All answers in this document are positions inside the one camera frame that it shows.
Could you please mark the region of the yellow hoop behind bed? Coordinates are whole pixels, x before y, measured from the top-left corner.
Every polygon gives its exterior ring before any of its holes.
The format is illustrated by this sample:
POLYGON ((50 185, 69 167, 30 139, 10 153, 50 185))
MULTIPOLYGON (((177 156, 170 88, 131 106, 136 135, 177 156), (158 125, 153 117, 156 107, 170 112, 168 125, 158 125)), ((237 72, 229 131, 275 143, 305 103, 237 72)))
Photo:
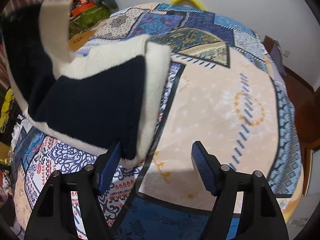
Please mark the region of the yellow hoop behind bed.
POLYGON ((191 4, 196 9, 206 10, 206 7, 200 0, 171 0, 169 2, 171 5, 181 5, 183 3, 191 4))

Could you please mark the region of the dark cloth on door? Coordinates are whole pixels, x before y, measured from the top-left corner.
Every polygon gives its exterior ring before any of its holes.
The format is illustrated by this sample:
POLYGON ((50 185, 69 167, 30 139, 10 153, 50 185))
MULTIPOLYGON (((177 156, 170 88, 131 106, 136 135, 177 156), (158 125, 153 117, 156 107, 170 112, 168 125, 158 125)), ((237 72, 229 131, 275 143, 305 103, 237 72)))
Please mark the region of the dark cloth on door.
POLYGON ((286 76, 285 67, 283 65, 283 56, 280 44, 277 40, 272 40, 272 49, 270 52, 270 56, 272 57, 272 60, 274 61, 277 70, 281 77, 286 76))

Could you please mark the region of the brown wooden door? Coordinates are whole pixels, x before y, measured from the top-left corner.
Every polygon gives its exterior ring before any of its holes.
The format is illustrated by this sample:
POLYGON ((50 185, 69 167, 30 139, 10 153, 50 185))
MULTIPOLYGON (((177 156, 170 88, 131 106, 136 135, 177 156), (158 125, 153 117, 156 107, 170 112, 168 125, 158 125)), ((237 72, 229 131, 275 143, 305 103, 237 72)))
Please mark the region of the brown wooden door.
MULTIPOLYGON (((270 55, 273 38, 265 36, 263 45, 270 55)), ((285 67, 286 76, 281 77, 277 67, 274 78, 283 83, 290 101, 295 107, 295 126, 300 140, 304 168, 303 194, 308 190, 311 176, 311 145, 319 142, 319 90, 314 91, 302 77, 285 67)))

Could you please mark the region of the blue patchwork bed sheet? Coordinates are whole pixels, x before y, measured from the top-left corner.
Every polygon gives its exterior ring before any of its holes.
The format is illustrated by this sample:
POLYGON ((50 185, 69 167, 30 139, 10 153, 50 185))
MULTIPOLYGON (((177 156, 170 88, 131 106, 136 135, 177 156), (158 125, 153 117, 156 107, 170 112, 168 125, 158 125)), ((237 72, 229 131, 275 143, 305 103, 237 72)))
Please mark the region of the blue patchwork bed sheet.
POLYGON ((300 195, 294 107, 253 31, 148 3, 107 19, 74 53, 144 34, 171 50, 146 157, 125 165, 119 144, 93 155, 31 124, 36 138, 18 148, 31 208, 25 239, 201 239, 216 198, 192 160, 195 141, 236 172, 261 171, 282 213, 300 195))

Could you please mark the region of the green patterned storage bag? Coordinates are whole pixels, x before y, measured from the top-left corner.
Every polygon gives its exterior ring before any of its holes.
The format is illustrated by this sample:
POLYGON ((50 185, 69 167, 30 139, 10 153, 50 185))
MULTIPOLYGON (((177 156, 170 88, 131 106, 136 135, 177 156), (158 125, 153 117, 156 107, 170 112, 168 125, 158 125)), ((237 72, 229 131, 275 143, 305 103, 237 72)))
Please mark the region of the green patterned storage bag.
POLYGON ((104 5, 95 5, 79 15, 71 17, 69 19, 69 38, 88 31, 100 21, 109 18, 110 14, 110 10, 104 5))

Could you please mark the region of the orange box on bag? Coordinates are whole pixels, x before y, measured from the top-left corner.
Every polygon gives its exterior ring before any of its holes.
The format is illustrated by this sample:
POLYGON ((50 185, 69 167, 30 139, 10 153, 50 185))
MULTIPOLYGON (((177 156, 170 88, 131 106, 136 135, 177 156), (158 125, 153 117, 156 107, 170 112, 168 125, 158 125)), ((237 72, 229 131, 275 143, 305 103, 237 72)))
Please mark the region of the orange box on bag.
POLYGON ((95 7, 95 3, 89 0, 79 0, 79 2, 80 4, 71 11, 71 15, 73 17, 76 17, 79 14, 85 12, 86 10, 89 10, 92 7, 95 7))

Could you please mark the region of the black and white striped sweater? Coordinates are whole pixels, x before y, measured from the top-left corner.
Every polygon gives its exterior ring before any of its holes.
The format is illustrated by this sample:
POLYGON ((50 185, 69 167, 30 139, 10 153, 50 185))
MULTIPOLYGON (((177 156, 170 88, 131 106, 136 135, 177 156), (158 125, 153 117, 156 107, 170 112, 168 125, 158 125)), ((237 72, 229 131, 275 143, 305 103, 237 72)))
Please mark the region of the black and white striped sweater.
POLYGON ((17 103, 47 135, 93 155, 119 144, 121 162, 135 165, 153 140, 171 50, 144 34, 77 55, 67 40, 70 7, 46 0, 3 18, 17 103))

